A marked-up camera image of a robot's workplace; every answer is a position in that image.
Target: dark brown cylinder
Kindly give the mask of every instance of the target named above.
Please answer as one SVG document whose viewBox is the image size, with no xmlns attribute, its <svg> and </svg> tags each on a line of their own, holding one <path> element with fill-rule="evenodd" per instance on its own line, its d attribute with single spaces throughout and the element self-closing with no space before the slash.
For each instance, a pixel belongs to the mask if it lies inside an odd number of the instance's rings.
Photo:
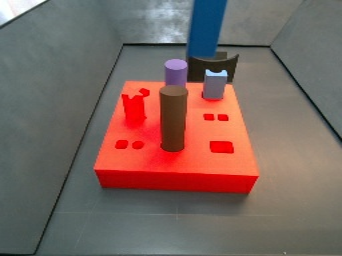
<svg viewBox="0 0 342 256">
<path fill-rule="evenodd" d="M 159 91 L 161 149 L 177 152 L 184 148 L 187 88 L 167 85 Z"/>
</svg>

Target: red base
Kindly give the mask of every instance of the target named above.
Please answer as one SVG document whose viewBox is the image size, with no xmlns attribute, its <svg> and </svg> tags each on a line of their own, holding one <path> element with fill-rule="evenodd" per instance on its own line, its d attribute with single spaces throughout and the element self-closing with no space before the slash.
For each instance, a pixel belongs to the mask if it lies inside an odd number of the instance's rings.
<svg viewBox="0 0 342 256">
<path fill-rule="evenodd" d="M 160 148 L 159 89 L 163 82 L 125 83 L 123 93 L 144 98 L 147 119 L 125 122 L 118 100 L 98 152 L 94 172 L 105 188 L 248 193 L 259 177 L 255 157 L 232 85 L 223 100 L 201 98 L 201 83 L 187 83 L 185 148 Z"/>
</svg>

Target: purple cylinder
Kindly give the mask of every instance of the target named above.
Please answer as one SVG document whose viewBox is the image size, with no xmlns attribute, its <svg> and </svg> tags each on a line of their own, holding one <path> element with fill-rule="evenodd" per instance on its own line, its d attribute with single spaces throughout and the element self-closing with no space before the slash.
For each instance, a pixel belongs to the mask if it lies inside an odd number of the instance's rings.
<svg viewBox="0 0 342 256">
<path fill-rule="evenodd" d="M 172 59 L 164 64 L 165 66 L 165 85 L 185 86 L 187 83 L 187 62 Z"/>
</svg>

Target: blue pole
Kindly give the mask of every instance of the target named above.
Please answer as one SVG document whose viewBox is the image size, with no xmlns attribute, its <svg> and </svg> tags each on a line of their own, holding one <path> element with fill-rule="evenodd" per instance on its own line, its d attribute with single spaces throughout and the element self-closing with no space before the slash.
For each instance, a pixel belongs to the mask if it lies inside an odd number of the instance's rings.
<svg viewBox="0 0 342 256">
<path fill-rule="evenodd" d="M 187 57 L 213 57 L 227 0 L 193 0 Z"/>
</svg>

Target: metal wall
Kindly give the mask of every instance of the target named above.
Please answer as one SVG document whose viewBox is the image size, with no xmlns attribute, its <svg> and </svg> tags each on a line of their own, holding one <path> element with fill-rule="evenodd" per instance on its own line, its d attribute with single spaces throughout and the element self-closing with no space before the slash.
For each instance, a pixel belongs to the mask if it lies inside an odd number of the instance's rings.
<svg viewBox="0 0 342 256">
<path fill-rule="evenodd" d="M 342 137 L 342 1 L 306 0 L 271 46 Z"/>
<path fill-rule="evenodd" d="M 0 30 L 0 253 L 34 252 L 120 48 L 93 0 Z"/>
<path fill-rule="evenodd" d="M 229 0 L 220 44 L 269 45 L 302 0 Z M 124 43 L 185 43 L 192 0 L 102 1 Z"/>
</svg>

